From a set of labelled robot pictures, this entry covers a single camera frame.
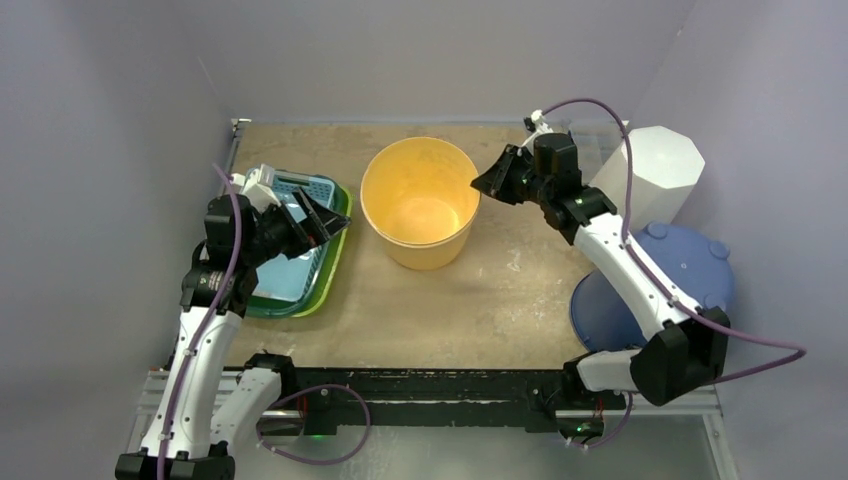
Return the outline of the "lime green tray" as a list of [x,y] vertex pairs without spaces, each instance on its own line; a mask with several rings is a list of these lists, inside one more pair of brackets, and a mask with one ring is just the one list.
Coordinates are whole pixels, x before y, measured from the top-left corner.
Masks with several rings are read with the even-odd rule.
[[[352,213],[353,196],[344,186],[339,185],[337,187],[333,209],[337,213],[343,213],[346,216],[350,216]],[[315,288],[309,299],[297,311],[291,314],[292,318],[307,317],[315,314],[326,302],[341,260],[347,234],[348,230],[345,229],[328,244]]]

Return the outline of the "light blue perforated basket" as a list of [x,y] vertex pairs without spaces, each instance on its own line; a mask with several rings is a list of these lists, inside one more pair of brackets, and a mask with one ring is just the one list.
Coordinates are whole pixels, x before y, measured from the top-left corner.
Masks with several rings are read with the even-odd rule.
[[[336,186],[332,180],[317,175],[276,170],[271,190],[295,221],[306,218],[294,197],[297,188],[303,189],[312,200],[323,207],[334,206]],[[294,259],[280,255],[264,263],[257,270],[259,282],[253,295],[286,302],[302,300],[313,290],[326,249],[326,246],[320,246]]]

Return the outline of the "cream printed bucket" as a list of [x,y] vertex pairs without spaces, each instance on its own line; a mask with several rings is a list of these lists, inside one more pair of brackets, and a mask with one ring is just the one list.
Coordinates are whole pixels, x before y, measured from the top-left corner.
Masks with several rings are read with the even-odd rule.
[[467,241],[482,197],[471,187],[477,176],[469,156],[448,141],[402,139],[369,162],[361,209],[392,260],[436,270],[455,260]]

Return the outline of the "dark green tray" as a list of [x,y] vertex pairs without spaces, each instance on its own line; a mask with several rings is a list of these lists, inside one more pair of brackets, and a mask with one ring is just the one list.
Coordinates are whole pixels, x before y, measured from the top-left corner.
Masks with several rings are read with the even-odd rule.
[[[332,180],[335,183],[336,190],[339,184]],[[259,298],[252,295],[249,300],[247,313],[252,317],[261,317],[261,318],[287,318],[291,317],[291,314],[297,311],[310,297],[313,290],[307,294],[305,298],[298,302],[286,302],[286,301],[277,301],[277,300],[269,300],[265,298]]]

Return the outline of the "white octagonal large container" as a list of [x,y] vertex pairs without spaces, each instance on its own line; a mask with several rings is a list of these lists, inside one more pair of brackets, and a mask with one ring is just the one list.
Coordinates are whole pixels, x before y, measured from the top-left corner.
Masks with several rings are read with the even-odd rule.
[[662,126],[635,129],[629,139],[634,154],[629,229],[638,232],[652,221],[668,224],[698,183],[705,160],[690,138]]

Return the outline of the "blue round bucket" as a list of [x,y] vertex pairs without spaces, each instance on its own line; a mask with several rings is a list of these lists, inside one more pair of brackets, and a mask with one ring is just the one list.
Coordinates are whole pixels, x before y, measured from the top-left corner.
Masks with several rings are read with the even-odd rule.
[[[635,239],[669,279],[704,308],[729,309],[735,296],[730,249],[698,231],[651,222]],[[586,350],[618,351],[647,340],[632,312],[599,270],[586,275],[570,300],[572,327]]]

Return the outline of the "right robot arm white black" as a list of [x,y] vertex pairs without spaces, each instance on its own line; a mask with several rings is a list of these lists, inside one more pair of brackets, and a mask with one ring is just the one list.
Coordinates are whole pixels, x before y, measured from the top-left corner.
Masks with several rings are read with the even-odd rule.
[[722,376],[727,314],[701,306],[650,265],[614,203],[583,182],[570,135],[540,134],[529,147],[509,144],[470,185],[503,203],[538,205],[547,224],[610,282],[647,341],[565,363],[561,392],[569,404],[584,407],[600,392],[618,391],[663,406]]

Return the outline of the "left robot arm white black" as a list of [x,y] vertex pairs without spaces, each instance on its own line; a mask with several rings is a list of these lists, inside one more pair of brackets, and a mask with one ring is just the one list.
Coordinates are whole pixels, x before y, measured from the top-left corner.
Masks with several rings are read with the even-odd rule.
[[232,479],[236,444],[255,429],[261,411],[269,405],[284,409],[297,399],[291,359],[256,354],[243,385],[223,406],[215,405],[258,267],[320,247],[351,222],[301,188],[293,196],[305,215],[301,220],[284,206],[260,206],[234,192],[208,203],[205,238],[181,283],[180,330],[162,399],[139,449],[119,456],[116,478]]

